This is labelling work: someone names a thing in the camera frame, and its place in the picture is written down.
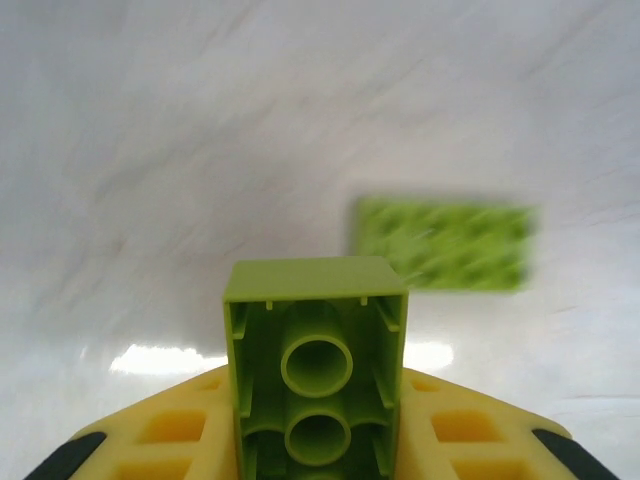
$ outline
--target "lime green brick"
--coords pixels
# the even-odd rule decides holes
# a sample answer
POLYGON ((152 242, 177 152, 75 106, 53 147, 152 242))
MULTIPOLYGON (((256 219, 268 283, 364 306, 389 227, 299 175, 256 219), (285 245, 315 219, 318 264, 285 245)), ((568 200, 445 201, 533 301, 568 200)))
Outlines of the lime green brick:
POLYGON ((407 290, 389 264, 243 261, 224 303, 242 478, 392 479, 407 290))
POLYGON ((356 205, 354 250, 385 257, 418 290, 510 291, 529 274, 531 208, 367 197, 356 205))

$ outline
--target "plastic toy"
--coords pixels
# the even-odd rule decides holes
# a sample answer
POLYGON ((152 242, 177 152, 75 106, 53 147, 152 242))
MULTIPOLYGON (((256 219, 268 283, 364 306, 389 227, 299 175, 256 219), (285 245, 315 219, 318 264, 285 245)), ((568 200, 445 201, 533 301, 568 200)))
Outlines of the plastic toy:
POLYGON ((390 272, 375 258, 238 264, 231 366, 86 427, 26 480, 617 480, 560 425, 399 370, 406 295, 390 272))
POLYGON ((366 197, 353 248, 385 257, 411 288, 509 291, 527 278, 532 231, 530 208, 366 197))

